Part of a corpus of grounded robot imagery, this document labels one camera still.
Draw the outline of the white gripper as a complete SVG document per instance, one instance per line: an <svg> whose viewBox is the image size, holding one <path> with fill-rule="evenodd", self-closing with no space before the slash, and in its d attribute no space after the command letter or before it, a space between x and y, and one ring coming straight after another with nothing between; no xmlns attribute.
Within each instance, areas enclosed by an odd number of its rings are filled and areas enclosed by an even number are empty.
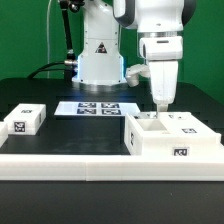
<svg viewBox="0 0 224 224"><path fill-rule="evenodd" d="M147 61L156 116L168 110L176 94L178 61L183 56L183 38L141 38L139 53Z"/></svg>

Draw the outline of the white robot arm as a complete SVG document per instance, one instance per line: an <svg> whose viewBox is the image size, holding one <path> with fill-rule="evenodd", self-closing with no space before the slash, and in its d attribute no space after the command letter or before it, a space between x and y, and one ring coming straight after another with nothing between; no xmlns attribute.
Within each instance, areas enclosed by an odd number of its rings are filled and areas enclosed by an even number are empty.
<svg viewBox="0 0 224 224"><path fill-rule="evenodd" d="M174 102L183 29L196 0L78 0L83 50L73 83L99 91L149 81L158 113Z"/></svg>

